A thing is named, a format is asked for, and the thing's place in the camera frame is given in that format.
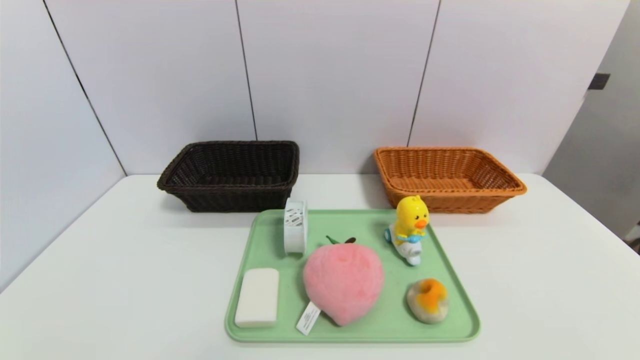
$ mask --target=toy wheel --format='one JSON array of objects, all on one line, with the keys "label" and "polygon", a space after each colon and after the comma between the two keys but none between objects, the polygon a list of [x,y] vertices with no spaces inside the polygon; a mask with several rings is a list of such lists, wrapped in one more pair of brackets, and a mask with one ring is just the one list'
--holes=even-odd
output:
[{"label": "toy wheel", "polygon": [[385,229],[385,240],[390,243],[391,242],[391,230]]}]

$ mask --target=basket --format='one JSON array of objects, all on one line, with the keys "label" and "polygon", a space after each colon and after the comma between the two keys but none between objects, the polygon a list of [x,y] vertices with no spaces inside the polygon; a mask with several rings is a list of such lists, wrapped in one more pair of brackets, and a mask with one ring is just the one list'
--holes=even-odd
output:
[{"label": "basket", "polygon": [[393,207],[420,195],[434,213],[486,213],[527,192],[491,154],[472,147],[381,147],[374,156]]},{"label": "basket", "polygon": [[193,212],[284,209],[299,161],[294,142],[192,143],[171,161],[157,186]]}]

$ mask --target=plastic tray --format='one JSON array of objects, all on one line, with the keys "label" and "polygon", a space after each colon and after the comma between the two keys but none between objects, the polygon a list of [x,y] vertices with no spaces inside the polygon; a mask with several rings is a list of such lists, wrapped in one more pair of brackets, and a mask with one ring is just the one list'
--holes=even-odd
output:
[{"label": "plastic tray", "polygon": [[[225,328],[237,341],[281,343],[444,343],[468,341],[480,330],[480,319],[431,226],[422,241],[422,263],[408,266],[393,245],[384,240],[384,230],[396,219],[394,210],[310,210],[308,244],[304,256],[286,256],[283,246],[283,210],[267,210],[253,222],[236,285],[227,309]],[[302,281],[307,256],[330,245],[326,235],[374,249],[385,268],[385,285],[375,307],[363,318],[339,327],[324,313],[308,336],[296,324],[309,299]],[[274,327],[242,329],[235,325],[237,300],[243,274],[251,268],[275,268],[280,272],[278,321]],[[449,315],[440,324],[415,319],[405,301],[407,289],[420,279],[434,277],[449,291]]]}]

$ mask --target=white tag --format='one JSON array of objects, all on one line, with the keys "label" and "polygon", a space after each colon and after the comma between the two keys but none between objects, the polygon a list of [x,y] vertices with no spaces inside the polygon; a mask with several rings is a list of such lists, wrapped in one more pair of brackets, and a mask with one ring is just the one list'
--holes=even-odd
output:
[{"label": "white tag", "polygon": [[317,306],[313,302],[309,302],[305,312],[302,313],[300,320],[298,320],[298,324],[296,325],[296,329],[305,336],[309,335],[311,328],[316,323],[318,316],[320,315],[321,310],[317,308]]}]

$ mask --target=table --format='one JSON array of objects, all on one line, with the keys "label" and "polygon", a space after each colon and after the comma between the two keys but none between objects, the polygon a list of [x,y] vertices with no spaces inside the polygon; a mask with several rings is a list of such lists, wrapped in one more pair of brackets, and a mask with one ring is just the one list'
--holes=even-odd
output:
[{"label": "table", "polygon": [[[255,214],[190,213],[129,176],[0,294],[0,359],[637,359],[640,257],[519,176],[529,192],[489,214],[431,217],[482,320],[468,343],[236,343],[223,319]],[[292,197],[389,207],[373,175],[300,175]]]}]

